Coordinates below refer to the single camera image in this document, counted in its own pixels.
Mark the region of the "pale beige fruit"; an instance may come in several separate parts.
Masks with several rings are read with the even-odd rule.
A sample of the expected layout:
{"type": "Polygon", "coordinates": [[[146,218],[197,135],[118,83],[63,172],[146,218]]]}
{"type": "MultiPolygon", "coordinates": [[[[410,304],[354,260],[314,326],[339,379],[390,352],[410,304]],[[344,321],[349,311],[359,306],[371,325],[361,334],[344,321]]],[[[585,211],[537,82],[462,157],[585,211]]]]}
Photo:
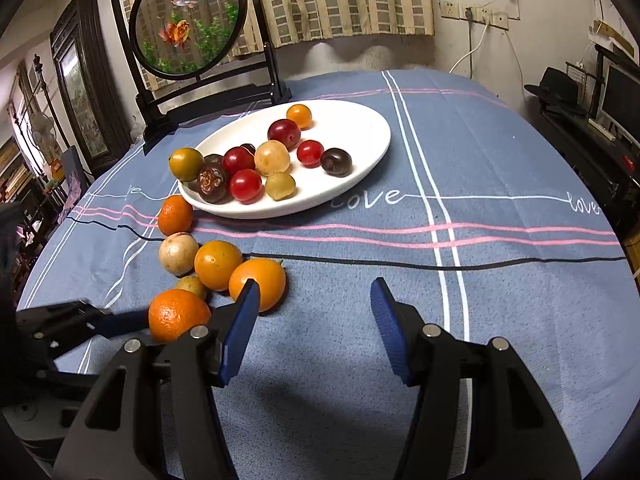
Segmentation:
{"type": "Polygon", "coordinates": [[[198,242],[189,233],[171,234],[160,243],[158,261],[165,271],[181,278],[193,271],[199,249],[198,242]]]}

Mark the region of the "blue striped tablecloth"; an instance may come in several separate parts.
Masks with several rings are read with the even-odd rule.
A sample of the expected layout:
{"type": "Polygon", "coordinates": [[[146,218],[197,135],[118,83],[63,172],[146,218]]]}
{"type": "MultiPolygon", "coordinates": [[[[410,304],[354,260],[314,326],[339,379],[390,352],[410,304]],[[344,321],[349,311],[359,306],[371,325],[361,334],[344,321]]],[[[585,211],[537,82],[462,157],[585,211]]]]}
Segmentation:
{"type": "Polygon", "coordinates": [[[240,374],[216,392],[239,476],[393,475],[416,392],[393,373],[375,325],[376,278],[452,336],[512,342],[592,471],[638,401],[639,297],[582,181],[517,112],[460,76],[344,73],[291,90],[370,107],[392,140],[362,182],[318,208],[196,218],[200,242],[275,258],[288,276],[240,374]]]}

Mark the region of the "small red tomato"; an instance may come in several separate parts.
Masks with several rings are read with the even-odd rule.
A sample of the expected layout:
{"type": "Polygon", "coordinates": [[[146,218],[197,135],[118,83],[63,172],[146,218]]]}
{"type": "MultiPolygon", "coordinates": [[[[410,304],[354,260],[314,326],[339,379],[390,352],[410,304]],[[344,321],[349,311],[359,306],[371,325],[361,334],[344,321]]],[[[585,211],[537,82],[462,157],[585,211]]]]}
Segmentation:
{"type": "Polygon", "coordinates": [[[296,156],[298,161],[307,168],[318,167],[324,152],[323,145],[316,140],[305,140],[299,144],[296,156]]]}

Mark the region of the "large red plum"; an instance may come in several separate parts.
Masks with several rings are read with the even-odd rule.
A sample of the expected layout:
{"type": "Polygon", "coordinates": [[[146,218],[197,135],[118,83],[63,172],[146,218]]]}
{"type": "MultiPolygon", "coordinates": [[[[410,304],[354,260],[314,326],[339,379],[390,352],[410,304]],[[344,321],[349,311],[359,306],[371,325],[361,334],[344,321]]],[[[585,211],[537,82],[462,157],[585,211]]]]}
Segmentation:
{"type": "Polygon", "coordinates": [[[235,146],[224,154],[222,166],[229,177],[244,169],[254,170],[254,154],[245,146],[235,146]]]}

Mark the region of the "dark mangosteen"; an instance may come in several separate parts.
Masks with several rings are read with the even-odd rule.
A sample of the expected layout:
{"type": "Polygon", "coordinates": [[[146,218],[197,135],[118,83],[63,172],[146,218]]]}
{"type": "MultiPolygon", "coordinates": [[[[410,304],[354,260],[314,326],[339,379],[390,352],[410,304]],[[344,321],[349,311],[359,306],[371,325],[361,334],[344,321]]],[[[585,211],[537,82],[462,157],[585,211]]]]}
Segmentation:
{"type": "Polygon", "coordinates": [[[206,164],[220,164],[224,160],[224,156],[219,154],[210,154],[204,157],[206,164]]]}

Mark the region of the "smooth orange fruit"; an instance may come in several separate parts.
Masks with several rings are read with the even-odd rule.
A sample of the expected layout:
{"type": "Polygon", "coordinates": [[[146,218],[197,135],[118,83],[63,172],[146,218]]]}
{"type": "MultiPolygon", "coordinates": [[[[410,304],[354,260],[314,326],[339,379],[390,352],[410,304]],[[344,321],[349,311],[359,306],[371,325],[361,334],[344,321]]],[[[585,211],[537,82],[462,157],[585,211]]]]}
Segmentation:
{"type": "Polygon", "coordinates": [[[194,270],[206,288],[224,292],[228,289],[231,274],[242,262],[242,252],[235,245],[211,240],[196,253],[194,270]]]}

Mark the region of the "small dark plum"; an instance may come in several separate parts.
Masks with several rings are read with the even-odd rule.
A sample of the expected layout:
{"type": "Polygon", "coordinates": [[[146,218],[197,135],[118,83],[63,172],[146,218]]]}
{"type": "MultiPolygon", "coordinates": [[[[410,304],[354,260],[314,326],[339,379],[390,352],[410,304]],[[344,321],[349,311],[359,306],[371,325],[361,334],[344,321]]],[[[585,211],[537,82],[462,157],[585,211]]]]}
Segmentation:
{"type": "Polygon", "coordinates": [[[242,148],[245,148],[252,155],[254,155],[256,152],[256,148],[254,147],[253,144],[250,144],[250,143],[243,143],[242,148]]]}

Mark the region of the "rough orange tangerine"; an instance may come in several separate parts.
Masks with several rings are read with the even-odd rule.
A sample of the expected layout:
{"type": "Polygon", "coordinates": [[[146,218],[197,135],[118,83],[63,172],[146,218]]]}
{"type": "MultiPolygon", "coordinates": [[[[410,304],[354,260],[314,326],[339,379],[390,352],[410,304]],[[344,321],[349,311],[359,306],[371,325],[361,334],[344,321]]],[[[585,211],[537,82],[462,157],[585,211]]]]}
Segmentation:
{"type": "Polygon", "coordinates": [[[193,221],[193,207],[181,196],[171,195],[163,202],[157,226],[165,236],[189,232],[193,221]]]}

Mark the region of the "dark purple plum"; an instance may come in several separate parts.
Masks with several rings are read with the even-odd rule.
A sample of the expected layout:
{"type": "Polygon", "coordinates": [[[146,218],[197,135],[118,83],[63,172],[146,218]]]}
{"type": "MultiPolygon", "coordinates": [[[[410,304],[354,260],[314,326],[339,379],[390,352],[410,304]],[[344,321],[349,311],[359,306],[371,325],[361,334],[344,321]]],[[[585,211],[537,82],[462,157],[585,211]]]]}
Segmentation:
{"type": "Polygon", "coordinates": [[[352,171],[352,156],[341,148],[329,148],[320,157],[322,169],[333,177],[345,177],[352,171]]]}

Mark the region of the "white wall power strip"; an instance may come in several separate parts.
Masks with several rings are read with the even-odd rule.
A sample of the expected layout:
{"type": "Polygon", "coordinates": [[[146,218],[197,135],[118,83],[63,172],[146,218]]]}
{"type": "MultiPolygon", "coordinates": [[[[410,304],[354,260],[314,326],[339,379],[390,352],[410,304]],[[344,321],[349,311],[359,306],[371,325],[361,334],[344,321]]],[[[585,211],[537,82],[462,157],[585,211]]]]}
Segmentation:
{"type": "Polygon", "coordinates": [[[465,6],[454,0],[440,0],[438,7],[442,18],[489,25],[502,30],[509,29],[510,18],[503,10],[491,9],[490,6],[465,6]]]}

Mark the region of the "pale yellow potato-like fruit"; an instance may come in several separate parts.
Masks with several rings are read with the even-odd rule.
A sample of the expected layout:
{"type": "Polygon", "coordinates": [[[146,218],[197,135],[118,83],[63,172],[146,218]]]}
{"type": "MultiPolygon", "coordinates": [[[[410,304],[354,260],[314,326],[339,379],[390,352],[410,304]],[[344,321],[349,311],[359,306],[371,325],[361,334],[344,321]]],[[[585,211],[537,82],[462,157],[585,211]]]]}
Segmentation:
{"type": "Polygon", "coordinates": [[[285,172],[291,163],[286,146],[277,140],[268,140],[256,148],[254,154],[255,169],[265,177],[276,172],[285,172]]]}

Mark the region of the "round fish screen ornament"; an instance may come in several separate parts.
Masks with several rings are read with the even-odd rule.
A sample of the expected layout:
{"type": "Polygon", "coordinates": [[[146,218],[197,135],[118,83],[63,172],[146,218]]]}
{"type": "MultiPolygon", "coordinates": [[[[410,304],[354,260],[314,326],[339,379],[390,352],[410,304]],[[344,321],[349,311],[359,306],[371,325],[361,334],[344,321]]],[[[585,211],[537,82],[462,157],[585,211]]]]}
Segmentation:
{"type": "Polygon", "coordinates": [[[288,102],[262,0],[111,0],[138,90],[143,151],[242,104],[288,102]]]}

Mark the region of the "large orange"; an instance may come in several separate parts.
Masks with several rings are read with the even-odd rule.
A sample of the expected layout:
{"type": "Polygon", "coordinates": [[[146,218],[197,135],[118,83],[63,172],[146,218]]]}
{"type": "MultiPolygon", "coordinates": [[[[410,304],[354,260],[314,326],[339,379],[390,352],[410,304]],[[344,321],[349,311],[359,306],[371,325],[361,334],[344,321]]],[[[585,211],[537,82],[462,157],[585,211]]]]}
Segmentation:
{"type": "Polygon", "coordinates": [[[149,329],[158,342],[171,342],[212,316],[208,304],[193,292],[168,289],[157,295],[148,310],[149,329]]]}

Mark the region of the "small orange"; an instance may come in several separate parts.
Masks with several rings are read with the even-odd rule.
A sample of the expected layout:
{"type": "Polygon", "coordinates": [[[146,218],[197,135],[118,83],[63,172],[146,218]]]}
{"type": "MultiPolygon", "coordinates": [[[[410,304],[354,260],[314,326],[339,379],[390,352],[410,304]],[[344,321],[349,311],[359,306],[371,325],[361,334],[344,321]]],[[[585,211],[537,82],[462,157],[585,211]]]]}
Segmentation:
{"type": "Polygon", "coordinates": [[[241,263],[229,278],[228,291],[233,300],[237,300],[247,280],[253,280],[259,286],[259,312],[274,308],[284,296],[286,274],[277,260],[254,258],[241,263]]]}

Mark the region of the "dark red plum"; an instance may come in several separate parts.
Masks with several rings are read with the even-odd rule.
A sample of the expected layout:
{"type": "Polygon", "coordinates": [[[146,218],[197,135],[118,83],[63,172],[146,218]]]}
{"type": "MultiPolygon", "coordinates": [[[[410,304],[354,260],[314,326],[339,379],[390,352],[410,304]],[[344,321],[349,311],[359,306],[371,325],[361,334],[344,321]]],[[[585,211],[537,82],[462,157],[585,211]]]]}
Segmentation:
{"type": "Polygon", "coordinates": [[[268,139],[282,143],[288,151],[296,148],[301,136],[299,126],[288,118],[278,119],[268,128],[268,139]]]}

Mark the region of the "small orange fruit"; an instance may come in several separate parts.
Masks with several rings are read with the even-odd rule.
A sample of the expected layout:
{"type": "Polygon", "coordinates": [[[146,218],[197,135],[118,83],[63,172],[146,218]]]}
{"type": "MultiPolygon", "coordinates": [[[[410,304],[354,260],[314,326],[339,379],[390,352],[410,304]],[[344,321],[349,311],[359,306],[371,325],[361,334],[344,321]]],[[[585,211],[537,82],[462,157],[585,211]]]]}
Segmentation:
{"type": "Polygon", "coordinates": [[[300,130],[310,128],[314,122],[310,108],[302,103],[290,106],[286,111],[286,118],[295,122],[300,130]]]}

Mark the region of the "small yellow lime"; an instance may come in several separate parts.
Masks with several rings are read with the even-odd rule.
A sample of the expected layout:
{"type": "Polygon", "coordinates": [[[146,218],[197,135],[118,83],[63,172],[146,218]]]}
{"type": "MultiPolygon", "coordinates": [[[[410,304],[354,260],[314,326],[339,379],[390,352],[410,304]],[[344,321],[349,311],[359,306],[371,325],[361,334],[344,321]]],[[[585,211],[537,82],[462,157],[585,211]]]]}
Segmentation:
{"type": "Polygon", "coordinates": [[[207,288],[202,284],[197,275],[188,275],[183,278],[179,278],[175,284],[175,289],[185,290],[186,292],[192,292],[195,296],[198,296],[201,300],[205,300],[208,296],[207,288]]]}

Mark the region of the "white oval plate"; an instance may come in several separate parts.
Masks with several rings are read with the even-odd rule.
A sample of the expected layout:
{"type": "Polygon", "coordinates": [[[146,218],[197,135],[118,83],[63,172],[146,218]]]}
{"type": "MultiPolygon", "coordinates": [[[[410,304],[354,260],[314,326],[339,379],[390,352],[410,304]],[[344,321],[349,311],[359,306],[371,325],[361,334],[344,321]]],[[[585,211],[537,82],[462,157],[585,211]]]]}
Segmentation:
{"type": "Polygon", "coordinates": [[[262,220],[321,205],[353,188],[390,148],[390,125],[372,108],[314,100],[258,110],[218,128],[196,149],[220,155],[206,193],[181,182],[182,197],[214,216],[262,220]]]}

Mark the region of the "computer monitor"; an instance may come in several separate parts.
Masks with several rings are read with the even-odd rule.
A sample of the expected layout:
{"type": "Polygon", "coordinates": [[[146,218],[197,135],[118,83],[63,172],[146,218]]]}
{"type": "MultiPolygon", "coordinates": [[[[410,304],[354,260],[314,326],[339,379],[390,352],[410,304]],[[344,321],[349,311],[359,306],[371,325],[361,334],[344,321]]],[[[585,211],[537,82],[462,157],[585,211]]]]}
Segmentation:
{"type": "Polygon", "coordinates": [[[606,71],[601,112],[633,144],[640,141],[640,84],[623,67],[610,64],[606,71]]]}

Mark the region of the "dark framed picture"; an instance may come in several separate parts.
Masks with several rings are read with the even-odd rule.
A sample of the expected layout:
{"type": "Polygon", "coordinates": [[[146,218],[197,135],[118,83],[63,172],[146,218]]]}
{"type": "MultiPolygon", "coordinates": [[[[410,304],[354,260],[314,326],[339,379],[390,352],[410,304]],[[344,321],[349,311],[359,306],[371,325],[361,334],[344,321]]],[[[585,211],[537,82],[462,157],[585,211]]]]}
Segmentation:
{"type": "Polygon", "coordinates": [[[131,138],[98,0],[70,0],[50,32],[50,44],[67,118],[90,174],[99,177],[128,152],[131,138]]]}

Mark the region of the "small yellow green fruit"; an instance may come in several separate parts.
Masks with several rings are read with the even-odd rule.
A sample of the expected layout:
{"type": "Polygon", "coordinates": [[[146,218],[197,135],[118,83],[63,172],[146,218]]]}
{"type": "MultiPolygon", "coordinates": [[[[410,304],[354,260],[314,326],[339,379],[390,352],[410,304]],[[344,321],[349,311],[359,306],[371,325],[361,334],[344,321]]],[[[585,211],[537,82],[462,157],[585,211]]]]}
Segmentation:
{"type": "Polygon", "coordinates": [[[273,200],[286,200],[296,192],[295,179],[287,172],[275,172],[267,178],[265,191],[273,200]]]}

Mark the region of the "black hat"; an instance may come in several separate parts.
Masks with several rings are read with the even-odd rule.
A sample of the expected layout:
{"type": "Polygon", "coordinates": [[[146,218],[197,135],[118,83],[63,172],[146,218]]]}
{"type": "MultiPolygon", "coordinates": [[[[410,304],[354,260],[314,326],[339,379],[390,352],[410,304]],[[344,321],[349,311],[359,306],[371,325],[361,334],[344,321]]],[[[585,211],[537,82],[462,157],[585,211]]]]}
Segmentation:
{"type": "Polygon", "coordinates": [[[548,105],[574,110],[576,113],[582,111],[578,83],[562,70],[547,67],[539,84],[526,84],[524,89],[548,105]]]}

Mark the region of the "yellow green persimmon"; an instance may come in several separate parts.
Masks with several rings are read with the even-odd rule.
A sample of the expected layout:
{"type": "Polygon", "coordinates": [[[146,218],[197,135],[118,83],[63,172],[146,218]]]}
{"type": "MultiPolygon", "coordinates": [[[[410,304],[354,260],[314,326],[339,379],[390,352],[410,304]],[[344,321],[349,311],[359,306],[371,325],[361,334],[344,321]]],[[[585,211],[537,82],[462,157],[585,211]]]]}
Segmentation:
{"type": "Polygon", "coordinates": [[[202,153],[195,148],[179,148],[168,157],[172,175],[180,182],[192,182],[204,165],[202,153]]]}

